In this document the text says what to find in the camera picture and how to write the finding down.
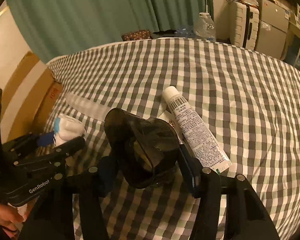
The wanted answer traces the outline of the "person's left hand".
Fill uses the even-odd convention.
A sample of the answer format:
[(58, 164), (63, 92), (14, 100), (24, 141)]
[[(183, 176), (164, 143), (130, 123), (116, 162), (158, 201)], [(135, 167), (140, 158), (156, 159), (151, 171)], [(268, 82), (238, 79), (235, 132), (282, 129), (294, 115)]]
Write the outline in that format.
[(19, 230), (15, 224), (23, 221), (24, 218), (16, 207), (0, 204), (0, 226), (8, 237), (14, 238), (18, 234)]

